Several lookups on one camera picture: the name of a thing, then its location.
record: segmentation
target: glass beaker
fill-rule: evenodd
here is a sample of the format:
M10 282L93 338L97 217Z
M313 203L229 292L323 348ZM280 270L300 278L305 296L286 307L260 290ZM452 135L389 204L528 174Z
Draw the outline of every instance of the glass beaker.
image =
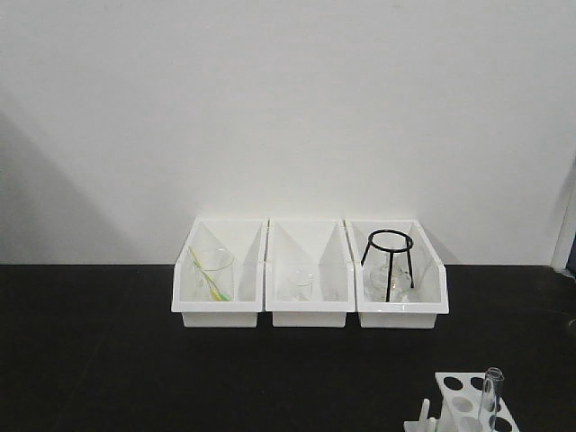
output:
M289 302L308 302L312 298L312 272L296 269L288 274L286 300Z
M492 432L496 425L503 384L504 374L498 367L491 367L486 371L482 386L480 408L478 409L478 421L485 432Z
M234 256L223 247L193 250L196 291L199 300L231 302L234 300Z

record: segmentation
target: black table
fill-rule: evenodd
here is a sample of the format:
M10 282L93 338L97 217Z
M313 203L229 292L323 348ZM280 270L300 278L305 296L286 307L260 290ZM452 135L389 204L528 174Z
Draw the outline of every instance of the black table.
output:
M576 431L576 285L449 266L433 330L184 328L171 265L0 266L0 430L402 431L436 371L506 375L523 431Z

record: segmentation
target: glassware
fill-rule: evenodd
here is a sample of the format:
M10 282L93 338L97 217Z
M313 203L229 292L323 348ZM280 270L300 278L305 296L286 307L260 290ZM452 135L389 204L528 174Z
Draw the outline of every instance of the glassware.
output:
M234 256L223 247L193 250L188 248L195 272L199 300L231 302L234 300Z
M383 265L377 265L372 269L372 272L370 272L370 283L367 283L364 289L373 302L386 302L389 272L390 264L388 262ZM415 302L417 297L411 286L412 278L410 277L410 273L399 265L393 265L390 279L389 302Z
M307 302L312 297L312 273L306 269L296 269L288 274L288 301Z
M504 374L498 367L491 367L484 375L480 408L478 409L478 421L481 430L492 432L496 425L496 418L500 410L500 398Z

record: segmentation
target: white plastic bin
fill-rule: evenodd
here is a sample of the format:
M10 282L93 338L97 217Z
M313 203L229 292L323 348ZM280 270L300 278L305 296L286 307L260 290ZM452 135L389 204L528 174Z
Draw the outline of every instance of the white plastic bin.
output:
M267 220L196 219L174 269L172 312L185 327L255 327L263 310ZM207 297L189 252L223 248L233 255L231 301Z
M346 325L356 306L342 220L270 220L265 309L276 327Z
M360 325L368 328L432 329L437 314L448 313L446 270L420 223L417 220L346 219L345 224L354 259L356 306ZM414 246L410 255L415 301L373 301L366 294L365 286L371 282L370 272L374 267L374 258L378 254L385 254L371 247L364 267L361 265L368 236L376 230L397 230L413 239ZM405 263L406 254L395 254L394 262L397 260Z

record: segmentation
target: white test tube rack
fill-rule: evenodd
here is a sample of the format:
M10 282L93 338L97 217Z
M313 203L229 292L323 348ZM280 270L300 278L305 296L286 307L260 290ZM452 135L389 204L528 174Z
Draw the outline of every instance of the white test tube rack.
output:
M484 373L436 372L436 382L442 392L440 418L428 418L430 402L424 399L417 421L405 421L405 432L489 432L488 420L478 420ZM516 422L503 399L495 419L495 431L519 432Z

